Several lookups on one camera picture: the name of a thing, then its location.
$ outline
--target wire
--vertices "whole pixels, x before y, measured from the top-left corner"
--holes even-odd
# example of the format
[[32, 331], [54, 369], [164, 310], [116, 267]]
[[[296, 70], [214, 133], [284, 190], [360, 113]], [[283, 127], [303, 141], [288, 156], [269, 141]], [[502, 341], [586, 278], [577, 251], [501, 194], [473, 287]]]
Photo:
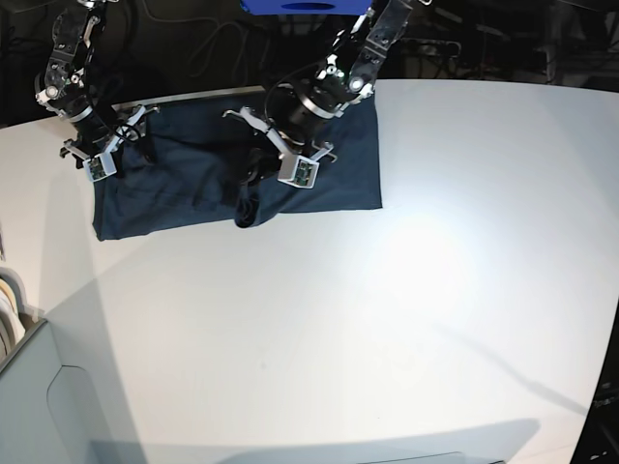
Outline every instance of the wire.
[[120, 127], [121, 128], [126, 128], [130, 132], [133, 132], [133, 135], [135, 135], [136, 139], [142, 138], [142, 134], [139, 132], [139, 130], [137, 130], [137, 128], [135, 126], [132, 126], [131, 124], [128, 124], [128, 123], [123, 123], [123, 124], [120, 125]]
[[41, 16], [41, 18], [35, 23], [34, 26], [32, 26], [32, 29], [30, 29], [30, 32], [28, 33], [28, 35], [26, 37], [29, 38], [34, 38], [37, 33], [39, 32], [39, 29], [41, 28], [41, 26], [43, 26], [43, 24], [45, 23], [45, 20], [49, 17], [49, 5], [45, 5], [44, 6], [44, 12], [43, 15]]
[[107, 67], [109, 70], [113, 70], [123, 56], [125, 56], [125, 54], [129, 51], [135, 40], [135, 34], [137, 32], [138, 18], [134, 0], [123, 1], [121, 5], [121, 13], [125, 19], [123, 44], [121, 45], [121, 48], [114, 60]]
[[441, 75], [441, 73], [443, 72], [443, 70], [445, 69], [445, 67], [449, 64], [449, 57], [443, 56], [443, 59], [441, 60], [439, 65], [436, 65], [436, 74], [434, 75], [434, 77], [432, 79], [437, 79], [439, 75]]
[[271, 99], [271, 97], [273, 96], [273, 93], [275, 91], [276, 88], [278, 88], [280, 85], [282, 85], [283, 82], [285, 82], [286, 80], [288, 80], [290, 77], [292, 77], [293, 75], [296, 75], [298, 73], [302, 73], [303, 71], [309, 70], [311, 68], [313, 68], [314, 66], [318, 66], [320, 63], [322, 63], [324, 60], [320, 59], [318, 61], [314, 61], [312, 63], [309, 63], [307, 65], [302, 66], [301, 68], [299, 68], [298, 70], [295, 70], [287, 75], [285, 75], [284, 77], [282, 77], [274, 86], [272, 86], [269, 91], [267, 92], [266, 97], [264, 98], [264, 119], [269, 122], [270, 118], [269, 118], [269, 100]]
[[[607, 50], [611, 51], [611, 49], [619, 44], [619, 40], [614, 41], [613, 43], [611, 43]], [[563, 59], [563, 58], [569, 58], [570, 56], [574, 55], [573, 53], [556, 53], [554, 55], [554, 57], [552, 57], [551, 60], [548, 60], [546, 62], [546, 68], [551, 65], [552, 63], [554, 63], [555, 61], [557, 61], [558, 59]], [[603, 60], [598, 66], [593, 67], [591, 70], [589, 71], [597, 71], [600, 70], [601, 68], [603, 68], [604, 66], [606, 66], [608, 63], [610, 63], [611, 61], [614, 61], [617, 56], [619, 56], [618, 52], [613, 52], [611, 53], [611, 56], [607, 57], [605, 60]], [[551, 84], [552, 82], [554, 82], [554, 80], [557, 78], [556, 74], [552, 77], [552, 79], [548, 79], [545, 84]]]
[[484, 80], [484, 65], [486, 64], [487, 53], [487, 27], [486, 19], [484, 18], [484, 7], [480, 7], [480, 20], [482, 21], [482, 26], [484, 27], [484, 45], [482, 47], [482, 59], [480, 61], [480, 79]]
[[190, 77], [200, 77], [201, 75], [206, 73], [206, 71], [211, 65], [211, 58], [213, 56], [214, 44], [215, 44], [217, 36], [223, 29], [234, 27], [239, 32], [239, 37], [241, 39], [241, 51], [234, 63], [234, 67], [232, 68], [232, 80], [234, 81], [234, 77], [235, 75], [237, 75], [237, 71], [239, 70], [241, 61], [243, 61], [243, 59], [245, 58], [246, 65], [244, 69], [243, 78], [240, 80], [238, 85], [240, 85], [241, 87], [247, 85], [248, 79], [249, 79], [249, 73], [250, 73], [248, 59], [247, 59], [247, 52], [246, 52], [246, 45], [247, 45], [249, 33], [243, 28], [241, 24], [239, 24], [236, 21], [227, 21], [224, 23], [220, 23], [217, 18], [212, 17], [212, 16], [196, 16], [196, 17], [187, 17], [187, 18], [158, 17], [158, 16], [155, 16], [153, 12], [151, 11], [150, 7], [148, 6], [147, 0], [141, 0], [141, 2], [142, 2], [142, 6], [144, 7], [144, 13], [146, 13], [146, 16], [153, 22], [158, 22], [162, 24], [188, 24], [188, 23], [193, 23], [193, 22], [207, 22], [215, 26], [215, 30], [201, 44], [199, 44], [198, 47], [190, 54], [189, 65], [191, 68], [192, 64], [198, 58], [199, 54], [205, 48], [209, 47], [204, 63], [195, 72], [190, 72], [189, 73]]
[[[99, 119], [99, 121], [101, 122], [101, 124], [103, 124], [103, 126], [109, 131], [110, 134], [114, 134], [116, 135], [118, 138], [120, 138], [121, 140], [124, 140], [127, 143], [134, 143], [133, 140], [131, 140], [130, 138], [126, 137], [124, 134], [122, 134], [121, 132], [119, 132], [116, 128], [113, 128], [111, 125], [109, 125], [105, 119], [101, 116], [101, 114], [99, 114], [99, 112], [97, 111], [97, 107], [95, 106], [95, 103], [93, 102], [93, 98], [90, 95], [89, 92], [89, 84], [88, 84], [88, 65], [90, 65], [90, 62], [92, 61], [93, 58], [93, 54], [94, 54], [94, 50], [95, 50], [95, 46], [92, 44], [90, 46], [90, 48], [88, 48], [88, 54], [86, 55], [86, 60], [84, 62], [84, 72], [81, 76], [81, 80], [84, 83], [84, 95], [86, 97], [86, 101], [88, 102], [88, 104], [90, 105], [91, 108], [93, 108], [93, 114], [95, 115], [95, 117], [97, 117], [97, 119]], [[121, 126], [126, 126], [128, 128], [132, 128], [132, 130], [137, 131], [136, 128], [134, 128], [133, 126], [130, 126], [129, 124], [124, 124]]]
[[450, 74], [452, 77], [457, 77], [457, 72], [460, 71], [460, 55], [457, 56], [456, 58], [456, 64], [454, 65], [454, 70], [451, 71], [450, 70], [450, 66], [448, 63], [447, 66], [447, 73]]
[[267, 36], [267, 43], [264, 47], [264, 51], [262, 52], [262, 58], [260, 58], [260, 63], [258, 63], [258, 71], [260, 73], [264, 72], [265, 63], [267, 61], [267, 56], [269, 54], [269, 50], [271, 49], [271, 37]]
[[417, 63], [419, 64], [419, 70], [417, 71], [417, 78], [422, 79], [424, 77], [424, 57], [419, 55], [417, 59]]
[[[245, 57], [245, 49], [246, 49], [246, 45], [247, 45], [248, 35], [249, 34], [248, 34], [248, 32], [246, 30], [244, 30], [244, 28], [239, 23], [237, 23], [235, 21], [228, 21], [228, 22], [225, 22], [223, 24], [219, 24], [217, 26], [217, 28], [206, 38], [206, 40], [204, 40], [204, 42], [202, 42], [193, 51], [193, 53], [190, 55], [189, 63], [190, 63], [190, 67], [191, 67], [191, 64], [195, 62], [195, 60], [198, 58], [199, 54], [205, 48], [208, 47], [208, 52], [207, 52], [206, 58], [204, 60], [204, 63], [202, 64], [201, 67], [199, 67], [197, 69], [196, 72], [190, 72], [190, 77], [200, 77], [201, 75], [206, 73], [206, 71], [208, 70], [209, 66], [211, 65], [211, 57], [213, 55], [213, 50], [215, 49], [215, 47], [214, 47], [215, 39], [217, 38], [218, 34], [223, 29], [225, 29], [226, 27], [228, 27], [228, 28], [229, 27], [235, 28], [237, 31], [239, 31], [239, 37], [241, 38], [241, 50], [242, 50], [242, 52], [239, 53], [236, 61], [234, 62], [234, 67], [232, 68], [232, 75], [233, 76], [236, 75], [236, 72], [238, 71], [239, 66], [241, 65], [241, 61]], [[245, 66], [244, 77], [242, 79], [243, 84], [241, 86], [247, 85], [248, 74], [249, 74], [248, 67]]]
[[[11, 26], [5, 38], [5, 46], [0, 49], [0, 61], [8, 59], [12, 55], [23, 56], [25, 58], [38, 58], [41, 55], [48, 54], [51, 45], [39, 39], [30, 37], [12, 37], [15, 33], [15, 27]], [[32, 44], [32, 48], [22, 49], [23, 45]]]

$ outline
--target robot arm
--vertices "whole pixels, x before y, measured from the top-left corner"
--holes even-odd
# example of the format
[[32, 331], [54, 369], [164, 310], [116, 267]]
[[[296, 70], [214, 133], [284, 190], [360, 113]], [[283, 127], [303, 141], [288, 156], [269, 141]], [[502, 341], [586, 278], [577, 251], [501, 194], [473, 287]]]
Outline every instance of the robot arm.
[[[414, 6], [418, 3], [429, 5], [430, 1], [389, 0], [381, 10], [369, 8], [354, 24], [339, 32], [323, 61], [310, 65], [317, 71], [305, 78], [296, 78], [300, 72], [295, 72], [269, 89], [262, 116], [250, 108], [238, 113], [226, 111], [224, 116], [235, 116], [267, 135], [280, 160], [278, 179], [281, 182], [299, 189], [311, 189], [319, 161], [325, 156], [337, 159], [333, 144], [317, 141], [316, 136], [329, 121], [341, 117], [351, 104], [373, 94], [378, 71], [389, 48], [403, 33]], [[275, 93], [279, 93], [280, 98], [270, 110]], [[257, 182], [269, 174], [264, 166], [274, 165], [269, 154], [263, 155], [263, 161], [262, 165], [257, 163], [250, 167], [250, 178]]]
[[61, 156], [72, 154], [92, 182], [116, 173], [112, 154], [123, 142], [141, 136], [135, 126], [146, 112], [138, 106], [120, 114], [93, 95], [93, 39], [104, 29], [105, 11], [106, 0], [77, 0], [56, 18], [53, 51], [35, 84], [37, 102], [77, 130], [76, 140], [65, 142]]

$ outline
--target dark blue cloth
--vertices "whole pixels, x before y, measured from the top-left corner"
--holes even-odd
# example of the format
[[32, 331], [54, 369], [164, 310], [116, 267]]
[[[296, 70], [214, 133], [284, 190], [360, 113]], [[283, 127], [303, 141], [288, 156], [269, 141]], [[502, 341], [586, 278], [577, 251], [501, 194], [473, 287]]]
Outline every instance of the dark blue cloth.
[[[174, 103], [151, 113], [151, 136], [125, 146], [119, 175], [95, 184], [93, 225], [99, 240], [232, 218], [239, 223], [239, 210], [256, 194], [239, 184], [255, 137], [245, 123], [221, 115], [244, 105], [261, 108], [263, 99], [257, 94]], [[335, 144], [338, 161], [321, 161], [312, 189], [293, 188], [276, 177], [261, 182], [257, 215], [246, 225], [277, 213], [382, 207], [373, 99], [348, 108], [320, 139]]]

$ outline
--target white table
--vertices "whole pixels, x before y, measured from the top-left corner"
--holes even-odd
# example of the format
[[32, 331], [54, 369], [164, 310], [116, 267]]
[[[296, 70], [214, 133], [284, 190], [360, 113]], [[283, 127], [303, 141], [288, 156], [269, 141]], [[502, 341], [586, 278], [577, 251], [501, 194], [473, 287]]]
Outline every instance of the white table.
[[109, 243], [57, 158], [71, 128], [0, 131], [7, 266], [128, 463], [570, 461], [619, 293], [619, 95], [388, 81], [376, 103], [383, 210]]

